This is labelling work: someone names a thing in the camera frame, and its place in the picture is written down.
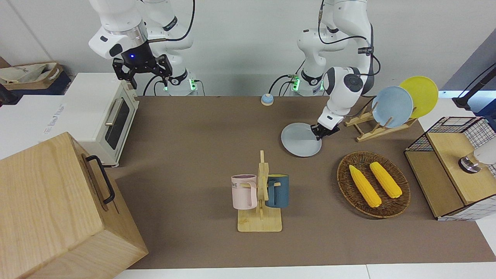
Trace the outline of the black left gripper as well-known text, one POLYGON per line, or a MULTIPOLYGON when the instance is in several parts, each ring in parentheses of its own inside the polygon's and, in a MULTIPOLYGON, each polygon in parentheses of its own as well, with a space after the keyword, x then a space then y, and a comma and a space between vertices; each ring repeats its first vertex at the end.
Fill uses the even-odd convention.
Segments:
POLYGON ((311 125, 311 131, 315 134, 316 140, 320 141, 326 136, 330 136, 332 134, 335 134, 336 132, 340 131, 339 125, 336 125, 333 127, 333 129, 328 129, 324 125, 321 125, 319 123, 315 125, 311 125))

